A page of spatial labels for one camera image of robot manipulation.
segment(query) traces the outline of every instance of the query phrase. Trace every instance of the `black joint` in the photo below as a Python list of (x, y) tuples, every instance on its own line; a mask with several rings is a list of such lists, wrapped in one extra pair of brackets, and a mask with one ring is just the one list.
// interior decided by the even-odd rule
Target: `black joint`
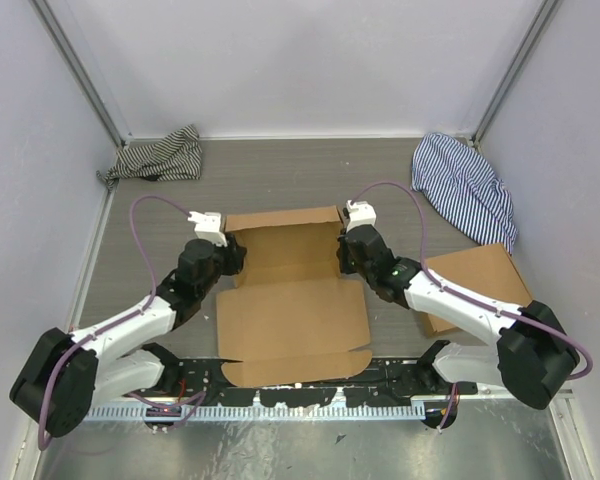
[(236, 237), (231, 233), (226, 233), (227, 246), (223, 248), (222, 275), (237, 275), (244, 268), (244, 258), (247, 255), (247, 249), (238, 245)]
[(431, 345), (416, 362), (416, 377), (418, 381), (431, 392), (436, 392), (444, 385), (448, 384), (438, 372), (436, 372), (435, 368), (433, 368), (433, 362), (436, 359), (436, 355), (450, 343), (449, 340), (436, 340), (436, 342), (434, 342), (434, 344)]
[(373, 225), (343, 231), (338, 241), (341, 273), (358, 273), (382, 300), (409, 308), (404, 289), (420, 272), (418, 262), (395, 257)]
[[(520, 312), (564, 333), (553, 311), (540, 302), (534, 300)], [(502, 329), (500, 335), (498, 369), (504, 386), (522, 403), (546, 408), (578, 365), (578, 353), (553, 335), (520, 321)]]
[(188, 241), (178, 257), (176, 281), (185, 285), (196, 285), (201, 278), (213, 274), (214, 253), (215, 246), (207, 240), (196, 238)]
[(178, 282), (176, 274), (177, 271), (173, 270), (156, 289), (156, 296), (166, 301), (176, 312), (174, 329), (182, 326), (200, 311), (202, 298), (204, 298), (199, 287)]
[[(44, 333), (16, 379), (9, 398), (38, 422), (47, 382), (56, 363), (74, 345), (70, 335), (57, 328)], [(98, 359), (93, 350), (78, 349), (56, 381), (46, 430), (62, 437), (76, 428), (89, 412), (95, 388)]]
[(148, 343), (142, 346), (142, 350), (155, 355), (160, 360), (160, 363), (164, 365), (162, 376), (156, 383), (153, 390), (159, 390), (165, 393), (177, 394), (180, 389), (179, 382), (182, 379), (182, 367), (180, 366), (180, 359), (176, 357), (169, 350), (164, 348), (157, 343)]

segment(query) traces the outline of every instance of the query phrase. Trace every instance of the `cardboard flap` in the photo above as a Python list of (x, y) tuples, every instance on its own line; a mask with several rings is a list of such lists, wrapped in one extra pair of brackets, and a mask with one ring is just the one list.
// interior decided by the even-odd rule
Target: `cardboard flap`
[(247, 248), (236, 285), (339, 278), (336, 207), (229, 215), (225, 231)]
[(220, 292), (216, 305), (218, 353), (227, 360), (325, 355), (371, 341), (364, 290), (356, 280), (240, 287)]
[(296, 382), (348, 378), (371, 363), (371, 350), (331, 353), (280, 360), (225, 363), (222, 373), (234, 385), (264, 387)]
[(341, 222), (342, 220), (336, 207), (304, 208), (300, 210), (228, 215), (225, 223), (225, 231), (240, 232), (242, 230), (261, 227)]

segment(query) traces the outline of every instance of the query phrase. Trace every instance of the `cardboard sheet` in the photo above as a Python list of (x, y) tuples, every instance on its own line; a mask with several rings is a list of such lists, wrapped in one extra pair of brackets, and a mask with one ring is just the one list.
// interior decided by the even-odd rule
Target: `cardboard sheet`
[[(447, 280), (503, 302), (528, 305), (533, 299), (504, 245), (494, 243), (427, 260)], [(421, 313), (429, 336), (459, 330), (435, 315)]]
[(335, 207), (227, 217), (247, 248), (236, 287), (217, 296), (223, 373), (238, 386), (350, 377), (371, 361), (362, 283), (340, 278)]

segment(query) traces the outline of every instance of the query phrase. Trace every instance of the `black and white striped cloth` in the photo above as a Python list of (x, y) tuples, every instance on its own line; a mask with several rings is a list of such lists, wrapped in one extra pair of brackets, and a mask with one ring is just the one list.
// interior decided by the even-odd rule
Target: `black and white striped cloth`
[(428, 134), (413, 155), (412, 188), (471, 239), (481, 245), (500, 242), (512, 252), (518, 229), (511, 193), (472, 148), (441, 133)]
[(200, 136), (193, 125), (188, 125), (157, 143), (119, 149), (115, 166), (106, 175), (96, 175), (111, 191), (119, 178), (192, 180), (200, 178), (201, 172)]

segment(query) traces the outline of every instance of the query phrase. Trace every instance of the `purple cable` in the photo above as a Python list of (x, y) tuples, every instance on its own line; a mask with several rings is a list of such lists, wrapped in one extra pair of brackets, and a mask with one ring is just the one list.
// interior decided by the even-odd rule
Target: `purple cable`
[(198, 392), (195, 395), (192, 395), (191, 397), (188, 398), (189, 402), (193, 402), (195, 397), (198, 397), (195, 400), (195, 404), (193, 405), (193, 407), (191, 407), (191, 410), (189, 411), (189, 413), (187, 413), (182, 420), (180, 420), (179, 422), (174, 423), (173, 425), (171, 425), (170, 427), (167, 427), (167, 431), (171, 431), (171, 430), (175, 430), (176, 428), (180, 428), (182, 427), (185, 423), (187, 423), (187, 420), (189, 420), (193, 415), (195, 415), (196, 411), (198, 410), (198, 407), (200, 405), (202, 405), (202, 402), (204, 402), (204, 397), (206, 397), (207, 394), (205, 392)]
[[(433, 282), (433, 284), (436, 285), (437, 287), (444, 289), (444, 291), (446, 291), (452, 295), (455, 295), (456, 297), (464, 300), (465, 302), (471, 303), (472, 305), (476, 305), (477, 307), (487, 310), (488, 312), (498, 313), (498, 309), (496, 307), (494, 307), (493, 305), (481, 302), (480, 300), (476, 300), (475, 298), (472, 298), (469, 295), (459, 292), (458, 290), (455, 290), (446, 285), (442, 286), (442, 284), (438, 281), (438, 279), (435, 278), (433, 276), (433, 274), (429, 271), (429, 267), (427, 267), (427, 262), (426, 262), (427, 225), (426, 225), (426, 222), (424, 219), (424, 212), (422, 211), (422, 207), (420, 206), (418, 199), (416, 198), (415, 194), (409, 187), (407, 187), (399, 182), (392, 182), (389, 180), (375, 182), (375, 183), (372, 183), (371, 185), (366, 186), (364, 189), (362, 189), (362, 191), (360, 193), (358, 193), (355, 197), (353, 197), (353, 199), (351, 201), (352, 202), (357, 201), (366, 192), (368, 192), (372, 188), (378, 187), (380, 185), (390, 185), (393, 187), (397, 187), (400, 190), (406, 192), (409, 195), (409, 197), (411, 197), (411, 200), (413, 200), (413, 203), (415, 204), (416, 208), (418, 209), (418, 214), (420, 215), (420, 227), (422, 230), (422, 237), (420, 240), (420, 264), (422, 265), (422, 271), (429, 278), (429, 280), (431, 280), (431, 282)], [(572, 339), (571, 337), (556, 330), (555, 328), (548, 327), (547, 325), (537, 322), (536, 320), (533, 320), (533, 319), (527, 318), (527, 317), (523, 317), (522, 315), (519, 315), (517, 313), (502, 311), (502, 312), (500, 312), (500, 315), (510, 318), (512, 320), (516, 320), (518, 322), (525, 323), (525, 324), (535, 327), (539, 330), (542, 330), (543, 332), (553, 335), (554, 337), (558, 338), (559, 340), (562, 340), (567, 345), (570, 345), (571, 347), (578, 350), (582, 354), (582, 356), (584, 357), (584, 359), (586, 360), (587, 363), (582, 370), (580, 370), (577, 373), (572, 373), (571, 375), (569, 375), (567, 377), (567, 380), (576, 380), (578, 378), (582, 378), (582, 377), (588, 375), (591, 372), (591, 370), (593, 369), (593, 358), (591, 357), (591, 354), (587, 351), (587, 349), (584, 347), (584, 345), (582, 345), (577, 340)]]
[[(41, 451), (46, 450), (51, 443), (51, 435), (47, 436), (45, 434), (45, 431), (46, 431), (46, 426), (47, 426), (47, 419), (49, 417), (51, 394), (53, 393), (53, 388), (55, 387), (56, 382), (58, 381), (58, 377), (60, 376), (60, 372), (62, 371), (62, 368), (71, 359), (72, 355), (75, 352), (77, 352), (82, 346), (84, 346), (86, 343), (90, 342), (91, 340), (94, 340), (98, 335), (102, 335), (103, 333), (111, 330), (112, 328), (117, 327), (118, 325), (121, 325), (122, 323), (124, 323), (128, 320), (131, 320), (132, 318), (136, 317), (140, 313), (144, 312), (147, 308), (149, 308), (149, 306), (153, 302), (153, 299), (156, 297), (156, 289), (157, 289), (156, 272), (153, 268), (153, 265), (151, 264), (151, 261), (149, 260), (149, 256), (147, 255), (146, 250), (142, 246), (142, 242), (140, 241), (140, 238), (138, 237), (138, 232), (136, 231), (136, 225), (135, 225), (135, 219), (134, 219), (136, 207), (138, 206), (138, 204), (140, 204), (141, 202), (143, 202), (144, 200), (147, 200), (149, 198), (168, 203), (172, 207), (174, 207), (177, 210), (179, 210), (180, 212), (182, 212), (187, 217), (189, 216), (189, 211), (186, 208), (178, 205), (177, 203), (173, 202), (172, 200), (161, 197), (160, 195), (143, 195), (143, 196), (137, 198), (131, 204), (131, 207), (129, 208), (129, 223), (131, 224), (131, 233), (133, 234), (133, 239), (135, 240), (136, 245), (138, 246), (138, 250), (140, 250), (140, 254), (142, 255), (142, 258), (144, 259), (144, 263), (146, 264), (147, 269), (149, 270), (149, 274), (151, 275), (151, 293), (149, 295), (149, 298), (145, 302), (145, 304), (139, 310), (128, 313), (127, 315), (119, 318), (115, 322), (112, 322), (112, 323), (105, 325), (104, 327), (96, 330), (91, 336), (85, 337), (82, 340), (78, 341), (71, 348), (69, 348), (60, 357), (60, 359), (56, 362), (55, 366), (53, 367), (53, 370), (51, 371), (51, 375), (49, 376), (49, 381), (47, 382), (47, 387), (45, 388), (44, 397), (42, 399), (42, 406), (40, 407), (40, 419), (38, 420), (38, 448)], [(189, 403), (189, 402), (194, 401), (197, 398), (196, 395), (193, 395), (188, 400), (186, 400), (184, 403)]]
[(442, 432), (442, 429), (447, 424), (447, 419), (449, 418), (449, 415), (451, 414), (451, 409), (453, 408), (453, 401), (456, 398), (457, 390), (458, 390), (458, 385), (454, 383), (453, 386), (451, 387), (451, 394), (450, 394), (451, 397), (449, 398), (449, 404), (447, 405), (447, 411), (444, 412), (444, 416), (442, 417), (442, 420), (440, 421), (440, 425), (438, 425), (439, 432)]

